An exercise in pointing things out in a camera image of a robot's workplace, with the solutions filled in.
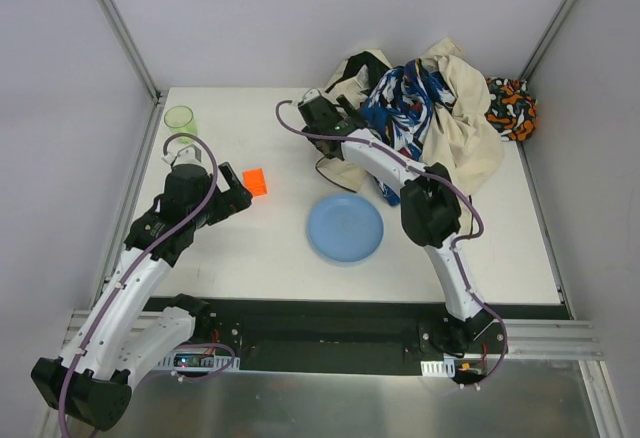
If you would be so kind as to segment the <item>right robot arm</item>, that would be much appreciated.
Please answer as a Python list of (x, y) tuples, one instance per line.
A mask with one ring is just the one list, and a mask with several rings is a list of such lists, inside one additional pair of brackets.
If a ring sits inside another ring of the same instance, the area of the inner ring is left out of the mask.
[(296, 104), (304, 120), (301, 134), (326, 158), (364, 169), (400, 199), (401, 225), (407, 237), (429, 256), (445, 297), (446, 320), (429, 342), (438, 351), (462, 357), (493, 322), (480, 297), (459, 242), (461, 206), (470, 202), (440, 163), (427, 166), (383, 143), (346, 98), (338, 106), (316, 89)]

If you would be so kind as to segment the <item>blue patterned cloth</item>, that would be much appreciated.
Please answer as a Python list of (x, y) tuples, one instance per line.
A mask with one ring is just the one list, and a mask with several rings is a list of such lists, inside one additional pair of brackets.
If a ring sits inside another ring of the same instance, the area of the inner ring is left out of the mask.
[(435, 108), (451, 109), (455, 102), (442, 74), (415, 59), (388, 70), (361, 105), (360, 113), (383, 143), (418, 161)]

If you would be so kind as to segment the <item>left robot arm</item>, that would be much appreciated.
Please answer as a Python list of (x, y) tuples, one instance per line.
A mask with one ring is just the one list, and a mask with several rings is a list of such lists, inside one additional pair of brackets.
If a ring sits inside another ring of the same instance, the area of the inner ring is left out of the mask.
[(163, 192), (132, 223), (121, 263), (78, 333), (57, 357), (41, 358), (32, 368), (31, 379), (49, 407), (107, 431), (124, 415), (136, 386), (174, 348), (211, 345), (211, 307), (186, 294), (170, 299), (136, 338), (130, 332), (196, 232), (250, 206), (251, 193), (230, 164), (218, 171), (225, 191), (200, 165), (172, 167)]

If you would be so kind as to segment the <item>beige zippered cloth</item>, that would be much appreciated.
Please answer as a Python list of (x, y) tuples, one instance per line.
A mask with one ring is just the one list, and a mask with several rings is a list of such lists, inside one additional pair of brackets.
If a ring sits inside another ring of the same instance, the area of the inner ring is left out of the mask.
[[(485, 113), (490, 106), (488, 85), (463, 52), (448, 37), (420, 56), (430, 72), (439, 72), (452, 92), (451, 105), (437, 104), (417, 159), (443, 164), (452, 182), (465, 194), (475, 194), (498, 170), (504, 158), (500, 135)], [(343, 95), (358, 108), (391, 63), (378, 49), (366, 49), (344, 59), (322, 90), (331, 101)]]

